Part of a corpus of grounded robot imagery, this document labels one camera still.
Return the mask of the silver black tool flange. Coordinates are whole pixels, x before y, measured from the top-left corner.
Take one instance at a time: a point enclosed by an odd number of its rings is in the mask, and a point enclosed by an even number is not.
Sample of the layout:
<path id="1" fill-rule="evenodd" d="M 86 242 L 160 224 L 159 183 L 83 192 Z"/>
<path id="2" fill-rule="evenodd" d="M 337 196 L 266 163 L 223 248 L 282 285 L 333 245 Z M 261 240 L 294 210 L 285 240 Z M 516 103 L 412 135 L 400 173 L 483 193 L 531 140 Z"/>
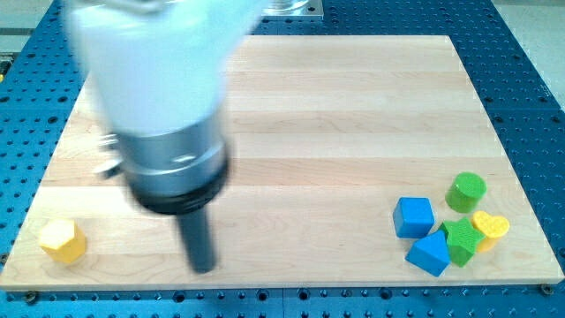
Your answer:
<path id="1" fill-rule="evenodd" d="M 222 112 L 155 136 L 110 132 L 101 147 L 117 152 L 117 161 L 97 171 L 103 178 L 123 175 L 133 198 L 164 215 L 204 208 L 222 190 L 230 170 Z"/>

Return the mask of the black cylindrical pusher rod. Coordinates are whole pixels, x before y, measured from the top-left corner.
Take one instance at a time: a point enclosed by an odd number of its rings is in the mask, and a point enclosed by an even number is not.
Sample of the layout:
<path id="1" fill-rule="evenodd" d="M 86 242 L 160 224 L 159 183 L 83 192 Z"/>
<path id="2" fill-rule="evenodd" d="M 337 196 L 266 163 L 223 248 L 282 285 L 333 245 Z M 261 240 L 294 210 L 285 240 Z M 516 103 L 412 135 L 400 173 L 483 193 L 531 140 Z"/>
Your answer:
<path id="1" fill-rule="evenodd" d="M 207 219 L 207 210 L 201 208 L 177 217 L 180 238 L 192 270 L 204 274 L 214 269 L 217 258 Z"/>

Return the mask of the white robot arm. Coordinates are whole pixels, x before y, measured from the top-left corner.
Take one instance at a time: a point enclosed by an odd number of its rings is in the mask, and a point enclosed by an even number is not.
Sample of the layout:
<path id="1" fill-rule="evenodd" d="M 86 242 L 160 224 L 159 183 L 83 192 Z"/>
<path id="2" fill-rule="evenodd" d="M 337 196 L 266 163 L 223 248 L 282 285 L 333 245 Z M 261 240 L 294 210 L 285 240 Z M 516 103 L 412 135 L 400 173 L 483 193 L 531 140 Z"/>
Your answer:
<path id="1" fill-rule="evenodd" d="M 216 264 L 207 204 L 230 172 L 225 65 L 266 3 L 70 1 L 68 31 L 98 94 L 122 174 L 144 208 L 174 216 L 195 272 Z"/>

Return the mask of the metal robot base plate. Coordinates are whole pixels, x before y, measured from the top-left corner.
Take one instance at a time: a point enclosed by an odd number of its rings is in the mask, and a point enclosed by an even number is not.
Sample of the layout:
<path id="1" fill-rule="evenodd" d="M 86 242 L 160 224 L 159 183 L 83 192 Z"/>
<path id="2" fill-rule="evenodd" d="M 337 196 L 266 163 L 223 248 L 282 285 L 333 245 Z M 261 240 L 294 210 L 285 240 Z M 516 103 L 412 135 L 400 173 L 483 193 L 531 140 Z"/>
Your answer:
<path id="1" fill-rule="evenodd" d="M 269 0 L 263 17 L 315 18 L 324 17 L 322 0 Z"/>

